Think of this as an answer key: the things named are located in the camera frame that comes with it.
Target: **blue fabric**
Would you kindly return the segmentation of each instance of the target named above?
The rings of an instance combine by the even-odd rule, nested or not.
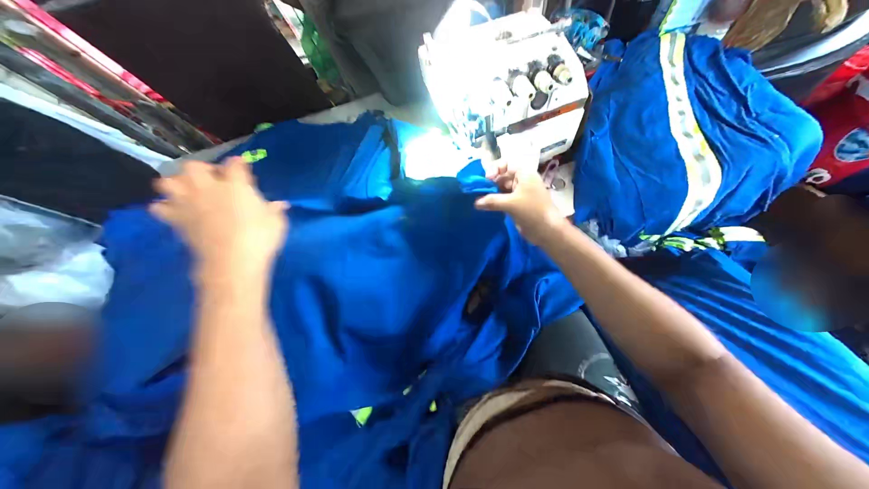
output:
[[[687,195],[685,163],[670,132],[660,40],[646,32],[613,40],[589,86],[594,94],[575,158],[575,222],[625,246],[663,234]],[[714,201],[694,220],[702,232],[741,225],[796,184],[817,155],[821,130],[751,64],[748,51],[689,36],[685,78],[693,113],[722,169]]]
[[[266,150],[253,163],[259,186],[292,204],[269,306],[308,489],[440,487],[454,407],[497,386],[541,325],[580,305],[504,215],[474,209],[495,191],[479,162],[458,178],[402,176],[401,148],[417,134],[367,114],[278,124],[233,150]],[[189,348],[189,255],[141,209],[115,213],[103,243],[116,277],[89,409],[58,426],[4,427],[4,442],[28,440],[0,459],[10,487],[158,485]],[[372,405],[356,427],[348,412]]]
[[[869,463],[869,365],[829,333],[773,322],[754,303],[750,275],[717,250],[672,249],[630,268],[697,319],[736,358],[822,432]],[[686,460],[724,480],[699,440],[624,356],[619,367],[643,414]]]

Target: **blue jacket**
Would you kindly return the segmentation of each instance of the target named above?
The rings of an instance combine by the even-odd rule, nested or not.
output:
[[[751,64],[710,37],[609,41],[574,173],[575,222],[639,242],[641,233],[742,225],[796,184],[821,130]]]
[[[456,406],[497,386],[541,325],[580,305],[503,214],[474,209],[495,191],[478,162],[458,178],[403,177],[401,149],[419,134],[366,114],[278,124],[233,150],[259,158],[267,198],[292,204],[270,310],[297,400],[306,488],[439,487]],[[36,472],[35,487],[158,481],[189,348],[189,255],[144,210],[115,213],[103,243],[116,279],[89,409],[25,433],[33,453],[68,447],[63,454],[0,455],[11,486]],[[359,427],[349,412],[368,406],[374,414]],[[15,429],[24,437],[7,426],[0,439]]]

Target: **forearm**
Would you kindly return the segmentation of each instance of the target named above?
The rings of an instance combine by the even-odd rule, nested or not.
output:
[[[268,281],[264,270],[202,275],[169,488],[297,487],[295,402]]]
[[[676,388],[687,373],[728,355],[700,321],[568,221],[550,226],[541,247],[615,344],[660,389]]]

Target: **blue garment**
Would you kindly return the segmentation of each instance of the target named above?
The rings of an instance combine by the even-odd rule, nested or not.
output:
[[[836,338],[794,331],[765,316],[754,303],[749,273],[721,251],[666,248],[629,262],[629,268],[703,322],[799,414],[869,463],[869,365]],[[655,430],[687,461],[723,481],[712,457],[658,391],[626,358],[615,357]]]
[[[590,81],[574,173],[575,222],[597,219],[601,235],[629,247],[641,233],[742,225],[818,153],[818,123],[752,67],[746,50],[646,32],[627,45],[608,41],[605,52],[621,60],[602,63]]]
[[[495,191],[479,162],[458,178],[402,176],[401,149],[417,134],[366,114],[353,124],[278,124],[233,150],[267,155],[253,163],[262,192],[292,204],[269,306],[308,489],[439,487],[455,407],[497,386],[541,325],[580,305],[504,215],[474,209]],[[144,210],[114,214],[103,243],[116,278],[95,397],[63,425],[71,432],[42,438],[46,451],[68,446],[67,455],[3,466],[17,486],[34,472],[50,481],[34,487],[159,480],[189,348],[189,256]],[[349,411],[372,405],[375,416],[357,427]],[[33,450],[42,446],[32,439]]]

